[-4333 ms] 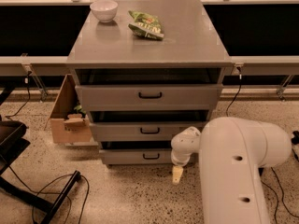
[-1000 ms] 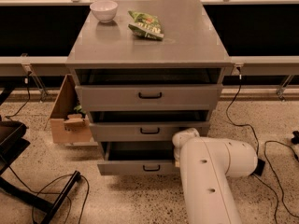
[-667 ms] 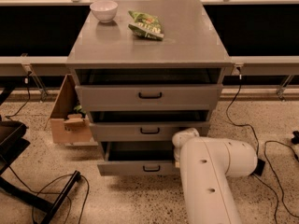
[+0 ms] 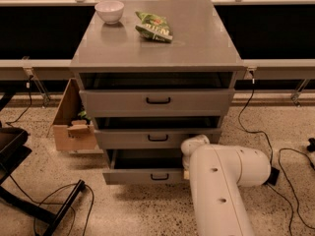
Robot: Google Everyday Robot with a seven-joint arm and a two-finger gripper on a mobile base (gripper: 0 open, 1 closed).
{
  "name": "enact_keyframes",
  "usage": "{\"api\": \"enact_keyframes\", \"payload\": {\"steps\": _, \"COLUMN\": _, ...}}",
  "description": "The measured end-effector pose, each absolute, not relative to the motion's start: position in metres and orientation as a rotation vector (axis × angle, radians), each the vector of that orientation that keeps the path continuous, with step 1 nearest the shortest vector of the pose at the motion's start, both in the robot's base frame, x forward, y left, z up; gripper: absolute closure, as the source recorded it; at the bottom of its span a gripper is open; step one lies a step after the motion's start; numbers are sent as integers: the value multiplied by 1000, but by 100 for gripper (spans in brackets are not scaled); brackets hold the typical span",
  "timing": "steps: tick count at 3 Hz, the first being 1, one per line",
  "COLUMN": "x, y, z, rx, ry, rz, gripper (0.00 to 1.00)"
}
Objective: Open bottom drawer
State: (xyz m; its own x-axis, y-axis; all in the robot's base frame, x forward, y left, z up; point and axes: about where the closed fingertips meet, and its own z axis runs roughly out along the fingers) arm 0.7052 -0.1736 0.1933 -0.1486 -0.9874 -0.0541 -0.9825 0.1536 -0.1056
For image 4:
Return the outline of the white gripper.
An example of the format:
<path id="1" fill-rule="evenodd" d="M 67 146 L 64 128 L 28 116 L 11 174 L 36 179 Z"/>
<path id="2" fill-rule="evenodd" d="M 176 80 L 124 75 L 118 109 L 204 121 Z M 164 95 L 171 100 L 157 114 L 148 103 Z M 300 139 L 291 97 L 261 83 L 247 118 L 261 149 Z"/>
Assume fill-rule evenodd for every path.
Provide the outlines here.
<path id="1" fill-rule="evenodd" d="M 182 164 L 183 164 L 183 167 L 184 167 L 184 172 L 183 172 L 183 178 L 185 180 L 189 180 L 190 179 L 190 174 L 189 174 L 189 165 L 190 165 L 190 156 L 186 156 L 186 155 L 183 155 L 182 156 Z"/>

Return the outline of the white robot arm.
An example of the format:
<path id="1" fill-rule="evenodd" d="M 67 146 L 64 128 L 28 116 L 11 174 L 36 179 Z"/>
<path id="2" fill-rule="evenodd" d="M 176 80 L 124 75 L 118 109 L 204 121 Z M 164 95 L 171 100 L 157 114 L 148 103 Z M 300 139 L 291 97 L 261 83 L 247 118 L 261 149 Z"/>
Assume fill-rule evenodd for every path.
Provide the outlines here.
<path id="1" fill-rule="evenodd" d="M 204 135 L 185 140 L 181 151 L 199 236 L 254 236 L 239 189 L 268 180 L 269 158 L 254 148 L 212 144 Z"/>

